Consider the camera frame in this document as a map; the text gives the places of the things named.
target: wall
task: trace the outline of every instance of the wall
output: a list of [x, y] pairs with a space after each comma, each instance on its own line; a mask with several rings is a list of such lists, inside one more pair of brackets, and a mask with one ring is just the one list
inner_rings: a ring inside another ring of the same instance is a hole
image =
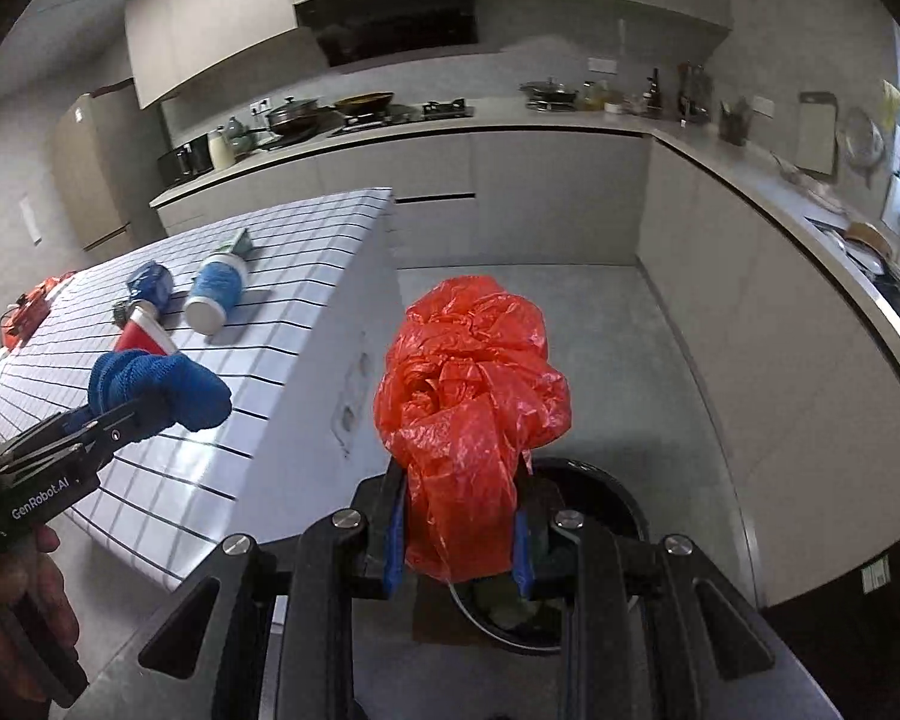
[[[626, 23], [621, 43], [619, 20]], [[231, 115], [250, 124], [250, 103], [269, 95], [333, 101], [375, 89], [401, 103], [452, 98], [515, 97], [524, 81], [552, 76], [580, 87], [606, 77], [642, 92], [653, 67], [665, 88], [677, 85], [683, 60], [703, 62], [727, 30], [688, 16], [612, 0], [477, 0], [480, 42], [453, 49], [406, 52], [327, 67], [307, 29], [278, 35], [197, 76], [161, 103], [170, 138], [188, 141]], [[619, 57], [618, 76], [588, 73], [588, 56]]]
[[[129, 67], [121, 39], [100, 60], [0, 101], [0, 315], [46, 277], [90, 265], [53, 184], [48, 136], [79, 95], [125, 79]], [[25, 196], [43, 236], [37, 245], [20, 213]]]
[[[762, 95], [775, 117], [754, 117], [751, 138], [786, 159], [797, 146], [797, 95], [828, 91], [841, 116], [859, 105], [877, 119], [883, 79], [896, 81], [893, 19], [879, 0], [730, 0], [733, 30], [707, 65], [719, 98]], [[840, 165], [838, 194], [876, 220], [889, 174], [866, 189]]]

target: gray floor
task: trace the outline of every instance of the gray floor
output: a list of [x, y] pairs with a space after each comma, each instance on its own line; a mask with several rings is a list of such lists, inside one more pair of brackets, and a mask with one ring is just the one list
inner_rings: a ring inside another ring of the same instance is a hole
[[[404, 302], [444, 278], [473, 272], [530, 298], [546, 317], [551, 362], [570, 382], [574, 413], [572, 429], [546, 453], [613, 474], [636, 498], [654, 538], [687, 533], [752, 598], [719, 442], [641, 274], [607, 266], [415, 269], [399, 274]], [[165, 595], [66, 519], [55, 525], [63, 541], [56, 557], [82, 623], [77, 649], [93, 678]], [[355, 691], [371, 720], [482, 720], [497, 712], [515, 720], [554, 717], [555, 659], [416, 644], [412, 606], [412, 581], [389, 604], [355, 605]]]

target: blue canister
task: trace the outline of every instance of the blue canister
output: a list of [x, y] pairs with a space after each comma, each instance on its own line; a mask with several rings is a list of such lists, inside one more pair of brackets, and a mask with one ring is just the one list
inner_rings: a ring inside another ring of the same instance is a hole
[[173, 294], [173, 274], [155, 260], [139, 266], [127, 279], [130, 291], [130, 311], [142, 308], [154, 319], [167, 312]]
[[223, 327], [247, 285], [247, 263], [235, 254], [212, 254], [200, 265], [183, 313], [197, 333], [212, 336]]

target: wall socket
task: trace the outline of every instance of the wall socket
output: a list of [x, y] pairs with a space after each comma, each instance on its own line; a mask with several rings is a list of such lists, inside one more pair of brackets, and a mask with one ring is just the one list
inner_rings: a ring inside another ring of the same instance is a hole
[[773, 100], [767, 100], [767, 98], [761, 98], [758, 95], [754, 95], [753, 105], [755, 113], [760, 113], [768, 119], [773, 119]]
[[269, 98], [263, 98], [262, 100], [257, 100], [256, 103], [250, 105], [250, 114], [252, 116], [260, 116], [261, 114], [269, 111]]
[[586, 69], [591, 73], [610, 73], [615, 76], [617, 74], [616, 59], [600, 59], [597, 56], [591, 56], [586, 60]]

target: trash bag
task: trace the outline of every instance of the trash bag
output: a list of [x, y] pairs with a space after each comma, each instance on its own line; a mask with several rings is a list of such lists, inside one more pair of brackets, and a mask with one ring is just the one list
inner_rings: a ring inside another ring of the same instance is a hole
[[490, 276], [437, 285], [407, 309], [373, 416], [407, 471], [408, 565], [441, 581], [509, 570], [517, 464], [570, 428], [540, 309]]

